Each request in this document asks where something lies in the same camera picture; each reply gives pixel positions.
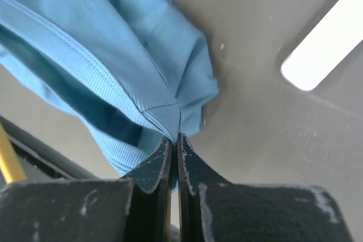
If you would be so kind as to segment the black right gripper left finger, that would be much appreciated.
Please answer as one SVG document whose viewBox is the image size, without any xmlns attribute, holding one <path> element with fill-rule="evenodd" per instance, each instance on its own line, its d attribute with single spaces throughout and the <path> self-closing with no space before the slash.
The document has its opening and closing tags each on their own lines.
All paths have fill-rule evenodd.
<svg viewBox="0 0 363 242">
<path fill-rule="evenodd" d="M 118 180 L 15 182 L 1 190 L 2 241 L 169 241 L 172 143 Z"/>
</svg>

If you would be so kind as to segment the blue tank top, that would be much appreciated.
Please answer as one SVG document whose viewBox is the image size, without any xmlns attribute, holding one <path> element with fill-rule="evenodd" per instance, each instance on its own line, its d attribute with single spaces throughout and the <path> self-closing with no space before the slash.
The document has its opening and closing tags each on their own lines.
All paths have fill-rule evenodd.
<svg viewBox="0 0 363 242">
<path fill-rule="evenodd" d="M 172 0 L 1 0 L 1 64 L 79 117 L 121 175 L 198 133 L 218 94 L 206 38 Z"/>
</svg>

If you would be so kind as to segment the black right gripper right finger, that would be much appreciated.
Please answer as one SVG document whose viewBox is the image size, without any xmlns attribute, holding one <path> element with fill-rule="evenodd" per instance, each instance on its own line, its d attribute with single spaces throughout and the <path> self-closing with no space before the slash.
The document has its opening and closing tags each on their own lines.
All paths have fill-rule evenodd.
<svg viewBox="0 0 363 242">
<path fill-rule="evenodd" d="M 178 136 L 182 241 L 352 241 L 340 209 L 307 184 L 234 184 Z"/>
</svg>

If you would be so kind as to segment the yellow clothes hanger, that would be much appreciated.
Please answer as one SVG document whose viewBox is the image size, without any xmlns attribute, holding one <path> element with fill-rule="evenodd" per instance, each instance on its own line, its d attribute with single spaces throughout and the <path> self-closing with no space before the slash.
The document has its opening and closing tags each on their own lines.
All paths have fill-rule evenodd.
<svg viewBox="0 0 363 242">
<path fill-rule="evenodd" d="M 18 156 L 13 149 L 6 132 L 1 125 L 0 135 L 0 150 L 1 150 L 1 173 L 7 184 L 12 182 L 24 181 L 27 179 L 26 173 L 21 166 Z"/>
</svg>

